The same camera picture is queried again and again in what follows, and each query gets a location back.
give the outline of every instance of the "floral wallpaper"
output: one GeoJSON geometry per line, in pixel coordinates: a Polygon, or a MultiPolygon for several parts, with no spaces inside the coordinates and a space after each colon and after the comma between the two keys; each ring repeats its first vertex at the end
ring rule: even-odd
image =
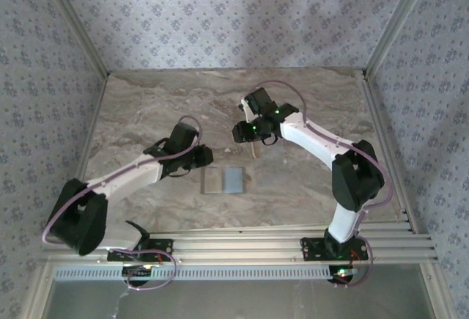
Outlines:
{"type": "Polygon", "coordinates": [[[364,67],[398,0],[71,0],[110,72],[364,67]]]}
{"type": "Polygon", "coordinates": [[[0,0],[0,30],[0,318],[16,318],[100,80],[53,0],[0,0]]]}
{"type": "Polygon", "coordinates": [[[461,318],[469,318],[468,34],[468,0],[418,0],[372,81],[461,318]]]}

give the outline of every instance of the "purple cable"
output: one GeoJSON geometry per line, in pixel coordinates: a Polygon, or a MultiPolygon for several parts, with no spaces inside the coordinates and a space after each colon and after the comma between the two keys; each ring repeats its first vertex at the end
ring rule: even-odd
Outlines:
{"type": "Polygon", "coordinates": [[[83,191],[81,191],[80,193],[76,194],[75,196],[73,196],[72,198],[70,198],[65,204],[63,204],[63,206],[60,207],[60,209],[58,209],[57,213],[54,214],[54,216],[52,216],[51,220],[49,220],[49,222],[46,224],[46,226],[44,227],[44,231],[43,231],[43,243],[46,243],[46,244],[62,244],[60,242],[49,242],[47,241],[47,235],[49,234],[49,232],[51,231],[51,228],[52,226],[56,223],[56,221],[59,219],[59,217],[74,203],[76,202],[77,200],[79,200],[80,198],[82,198],[82,196],[84,196],[85,194],[87,194],[88,192],[92,191],[93,189],[95,189],[96,187],[99,187],[101,186],[102,183],[110,183],[112,180],[115,180],[116,178],[118,178],[119,176],[122,176],[123,174],[133,170],[133,169],[138,169],[139,166],[143,166],[143,165],[147,165],[147,164],[151,164],[151,163],[155,163],[157,161],[162,161],[162,160],[169,160],[169,159],[173,159],[173,158],[179,158],[180,156],[186,154],[186,153],[189,153],[194,147],[196,147],[197,145],[199,145],[200,143],[200,139],[202,138],[202,126],[200,125],[200,122],[195,118],[195,117],[192,117],[191,115],[184,115],[182,116],[179,121],[181,122],[183,119],[192,119],[194,120],[197,125],[199,126],[199,135],[197,136],[197,139],[196,141],[194,142],[194,144],[192,144],[189,148],[187,149],[184,149],[182,152],[179,152],[179,153],[176,153],[176,154],[173,154],[173,155],[168,155],[168,156],[162,156],[162,157],[157,157],[157,158],[151,158],[151,159],[148,159],[148,160],[145,160],[145,161],[142,161],[140,163],[137,163],[136,165],[131,165],[131,166],[128,166],[126,167],[125,169],[123,170],[120,170],[118,172],[116,172],[115,174],[107,177],[106,179],[104,179],[103,181],[99,182],[99,183],[96,183],[90,187],[87,187],[85,188],[83,191]]]}
{"type": "Polygon", "coordinates": [[[364,206],[361,209],[361,213],[357,218],[355,226],[353,227],[353,235],[355,236],[355,238],[357,238],[359,240],[362,240],[366,244],[366,248],[368,249],[369,259],[370,259],[368,271],[365,273],[365,275],[360,280],[358,280],[357,282],[355,282],[351,285],[349,285],[349,284],[345,285],[345,287],[357,286],[357,285],[365,282],[368,279],[370,273],[372,272],[372,268],[373,268],[373,251],[372,251],[372,248],[371,248],[368,240],[365,239],[365,237],[362,237],[362,236],[358,235],[358,227],[360,226],[360,223],[363,221],[363,219],[365,218],[365,215],[369,212],[370,209],[382,207],[382,206],[388,204],[393,199],[394,184],[393,184],[393,181],[391,179],[391,176],[389,176],[388,172],[380,165],[380,163],[378,163],[376,160],[374,160],[373,157],[371,157],[369,154],[365,153],[364,151],[362,151],[358,148],[353,147],[351,144],[347,144],[347,143],[335,140],[334,138],[330,138],[329,136],[326,136],[325,134],[323,134],[322,132],[319,132],[317,129],[315,129],[313,126],[311,126],[308,123],[308,119],[306,117],[306,111],[308,109],[308,104],[306,103],[306,100],[303,97],[303,95],[300,93],[300,91],[297,90],[296,88],[294,88],[290,83],[287,83],[285,81],[281,81],[281,80],[278,80],[278,79],[268,79],[266,81],[262,81],[262,82],[259,82],[258,84],[256,84],[254,87],[252,87],[248,91],[248,94],[251,94],[251,92],[253,92],[255,89],[261,87],[264,84],[272,84],[272,83],[283,84],[284,86],[289,87],[291,90],[293,90],[293,92],[295,92],[297,94],[297,96],[300,98],[301,102],[303,103],[303,122],[306,125],[306,127],[312,133],[316,134],[317,136],[321,137],[322,139],[325,139],[326,141],[328,141],[332,144],[339,145],[341,147],[347,148],[347,149],[349,149],[349,150],[363,156],[366,160],[368,160],[370,163],[372,163],[374,167],[376,167],[378,169],[378,171],[381,173],[381,175],[383,175],[383,177],[385,179],[385,182],[388,184],[388,195],[386,196],[386,198],[382,202],[378,202],[378,203],[374,203],[374,204],[371,204],[371,205],[364,206]]]}
{"type": "Polygon", "coordinates": [[[135,287],[130,284],[130,278],[138,272],[138,270],[132,271],[128,274],[127,276],[127,281],[125,283],[127,284],[128,288],[131,290],[135,291],[149,291],[149,290],[157,290],[159,288],[167,286],[170,282],[172,282],[177,274],[177,265],[176,265],[176,260],[172,255],[170,255],[168,252],[161,251],[159,249],[146,249],[143,251],[128,251],[127,249],[115,249],[115,252],[123,253],[123,254],[151,254],[151,253],[156,253],[156,254],[162,254],[165,257],[168,257],[171,260],[171,263],[174,265],[174,270],[171,273],[171,276],[162,284],[158,286],[152,286],[152,287],[135,287]]]}

